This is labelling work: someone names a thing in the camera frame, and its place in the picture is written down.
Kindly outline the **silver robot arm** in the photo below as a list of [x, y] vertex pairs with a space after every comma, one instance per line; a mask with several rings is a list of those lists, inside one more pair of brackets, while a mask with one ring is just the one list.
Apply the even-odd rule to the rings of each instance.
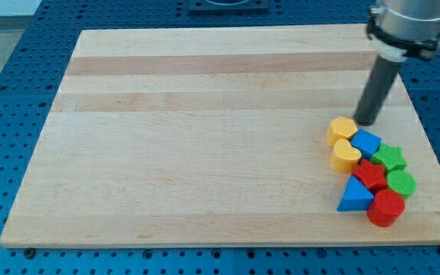
[[376, 0], [368, 16], [367, 37], [385, 60], [430, 61], [440, 51], [440, 0]]

